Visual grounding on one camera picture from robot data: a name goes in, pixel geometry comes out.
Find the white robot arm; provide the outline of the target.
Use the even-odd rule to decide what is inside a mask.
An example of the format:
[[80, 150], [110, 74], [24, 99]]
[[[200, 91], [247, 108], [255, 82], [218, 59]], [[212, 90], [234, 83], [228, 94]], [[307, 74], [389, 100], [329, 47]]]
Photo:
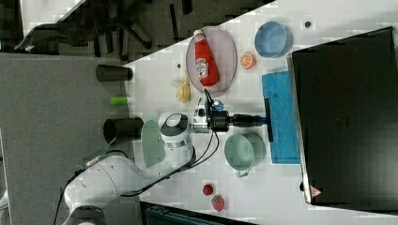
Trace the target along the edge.
[[145, 150], [161, 150], [164, 157], [153, 166], [139, 168], [127, 157], [101, 153], [85, 163], [64, 187], [69, 214], [62, 225], [105, 225], [103, 209], [119, 196], [136, 196], [170, 176], [189, 170], [205, 160], [197, 157], [193, 134], [218, 135], [231, 126], [261, 127], [269, 116], [229, 114], [217, 99], [200, 98], [193, 113], [166, 112], [155, 124], [152, 144]]

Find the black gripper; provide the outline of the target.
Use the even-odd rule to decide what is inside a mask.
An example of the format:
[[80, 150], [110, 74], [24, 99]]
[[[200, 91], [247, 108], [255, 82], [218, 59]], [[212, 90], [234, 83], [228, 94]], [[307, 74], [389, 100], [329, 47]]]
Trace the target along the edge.
[[[215, 111], [210, 112], [210, 127], [215, 132], [227, 132], [229, 127], [233, 123], [232, 117], [229, 115], [228, 111]], [[248, 115], [248, 114], [235, 114], [233, 115], [234, 121], [266, 121], [266, 117], [260, 115]], [[264, 122], [234, 122], [234, 127], [239, 128], [252, 128], [261, 127]]]

